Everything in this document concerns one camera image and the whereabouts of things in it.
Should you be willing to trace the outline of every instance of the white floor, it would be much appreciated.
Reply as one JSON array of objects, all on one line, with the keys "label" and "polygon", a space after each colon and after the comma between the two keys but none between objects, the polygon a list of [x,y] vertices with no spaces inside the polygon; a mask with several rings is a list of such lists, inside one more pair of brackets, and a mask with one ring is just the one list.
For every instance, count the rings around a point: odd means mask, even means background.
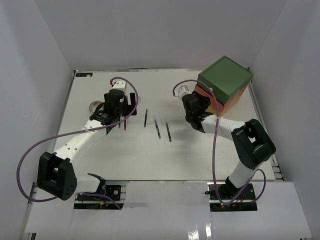
[{"label": "white floor", "polygon": [[[110,79],[127,78],[136,87],[141,104],[138,115],[127,120],[126,131],[115,127],[83,157],[76,168],[77,175],[97,174],[107,180],[212,180],[212,134],[192,129],[185,120],[181,101],[172,95],[172,88],[180,81],[197,79],[198,71],[94,72],[92,77],[75,77],[59,133],[80,130],[91,115],[89,104],[104,101],[110,89]],[[194,83],[187,84],[192,90]],[[132,92],[128,86],[127,93]],[[154,124],[144,128],[156,116],[161,134],[158,138]],[[225,115],[236,121],[257,118],[248,89]],[[169,142],[164,119],[167,119],[172,142]],[[57,140],[56,149],[72,136]],[[232,141],[218,137],[216,176],[225,180],[239,158]],[[261,168],[268,180],[274,180],[269,161]],[[262,179],[256,174],[255,179]]]}]

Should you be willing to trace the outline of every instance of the colorful box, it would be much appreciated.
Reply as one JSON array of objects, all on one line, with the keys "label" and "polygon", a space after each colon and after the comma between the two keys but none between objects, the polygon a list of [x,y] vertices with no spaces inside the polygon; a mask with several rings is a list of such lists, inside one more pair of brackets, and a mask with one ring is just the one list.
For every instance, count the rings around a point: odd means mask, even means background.
[{"label": "colorful box", "polygon": [[198,80],[212,88],[216,99],[226,108],[227,105],[230,106],[229,102],[234,102],[239,92],[248,85],[252,76],[252,72],[223,56],[199,73]]},{"label": "colorful box", "polygon": [[[240,89],[226,104],[223,104],[218,101],[218,108],[219,108],[219,115],[222,116],[225,114],[233,105],[238,102],[244,91],[246,90],[247,85],[245,85],[242,89]],[[217,107],[216,102],[214,98],[207,93],[205,90],[203,90],[198,84],[195,85],[194,90],[201,94],[202,96],[209,97],[210,98],[210,106],[206,109],[207,112],[217,114]]]}]

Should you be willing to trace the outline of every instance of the orange box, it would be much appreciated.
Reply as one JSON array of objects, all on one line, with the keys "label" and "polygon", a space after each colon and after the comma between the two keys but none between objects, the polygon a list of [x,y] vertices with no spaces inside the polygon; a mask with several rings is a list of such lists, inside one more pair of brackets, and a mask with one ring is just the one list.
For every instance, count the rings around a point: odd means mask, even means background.
[{"label": "orange box", "polygon": [[[248,85],[245,85],[241,90],[239,90],[229,101],[227,101],[225,104],[222,104],[221,102],[218,102],[218,108],[219,108],[219,113],[220,116],[225,114],[233,105],[235,105],[236,102],[240,99],[244,91],[246,90],[246,87]],[[217,114],[217,107],[215,103],[215,99],[207,93],[203,88],[201,88],[198,84],[195,85],[194,90],[198,93],[201,94],[202,96],[209,97],[210,98],[210,106],[206,109],[206,112],[212,113],[212,114]]]}]

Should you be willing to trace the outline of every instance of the marker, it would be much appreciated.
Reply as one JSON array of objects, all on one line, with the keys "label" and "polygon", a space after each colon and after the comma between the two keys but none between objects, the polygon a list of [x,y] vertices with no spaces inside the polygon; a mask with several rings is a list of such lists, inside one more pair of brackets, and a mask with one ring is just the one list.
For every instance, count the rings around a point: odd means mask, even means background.
[{"label": "marker", "polygon": [[171,142],[171,135],[170,135],[170,131],[169,131],[168,122],[165,122],[165,126],[166,126],[166,131],[168,132],[169,141]]},{"label": "marker", "polygon": [[147,116],[148,116],[148,108],[145,110],[145,117],[144,117],[144,127],[147,125]]},{"label": "marker", "polygon": [[159,137],[159,139],[161,139],[159,127],[158,127],[157,120],[156,120],[155,116],[153,116],[153,120],[154,120],[154,125],[155,125],[156,132],[158,133],[158,137]]}]

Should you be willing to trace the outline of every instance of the box lid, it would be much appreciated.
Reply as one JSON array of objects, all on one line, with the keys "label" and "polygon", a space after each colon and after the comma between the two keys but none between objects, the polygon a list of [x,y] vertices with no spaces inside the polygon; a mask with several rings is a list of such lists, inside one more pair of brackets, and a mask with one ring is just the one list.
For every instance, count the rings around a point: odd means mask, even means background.
[{"label": "box lid", "polygon": [[249,83],[253,75],[235,61],[223,56],[199,73],[198,80],[211,87],[216,98],[225,104]]}]

